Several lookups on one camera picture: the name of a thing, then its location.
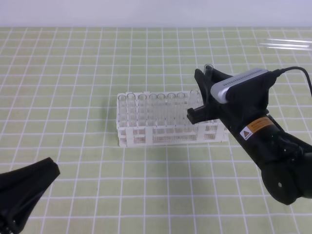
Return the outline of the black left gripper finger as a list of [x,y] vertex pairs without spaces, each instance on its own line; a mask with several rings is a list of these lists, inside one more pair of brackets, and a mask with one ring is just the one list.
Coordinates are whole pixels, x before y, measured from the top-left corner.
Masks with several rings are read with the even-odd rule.
[[27,219],[59,175],[58,165],[49,157],[1,174],[0,215],[5,219]]

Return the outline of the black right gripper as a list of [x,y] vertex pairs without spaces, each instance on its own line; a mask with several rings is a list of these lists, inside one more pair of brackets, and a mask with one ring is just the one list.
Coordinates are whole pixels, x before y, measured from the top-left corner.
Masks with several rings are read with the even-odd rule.
[[192,124],[219,119],[241,145],[270,145],[280,143],[280,129],[268,116],[269,89],[280,76],[279,71],[269,71],[255,79],[228,90],[227,103],[221,104],[211,95],[211,87],[231,78],[217,69],[210,69],[210,79],[200,69],[195,69],[195,80],[203,104],[190,108],[187,117]]

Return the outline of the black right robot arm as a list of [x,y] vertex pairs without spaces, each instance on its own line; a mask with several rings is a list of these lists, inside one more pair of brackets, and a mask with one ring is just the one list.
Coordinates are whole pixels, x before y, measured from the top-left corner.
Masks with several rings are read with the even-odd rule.
[[312,147],[285,132],[269,114],[269,90],[286,69],[254,68],[231,76],[210,65],[195,70],[203,104],[192,124],[220,120],[261,171],[269,194],[290,205],[312,196]]

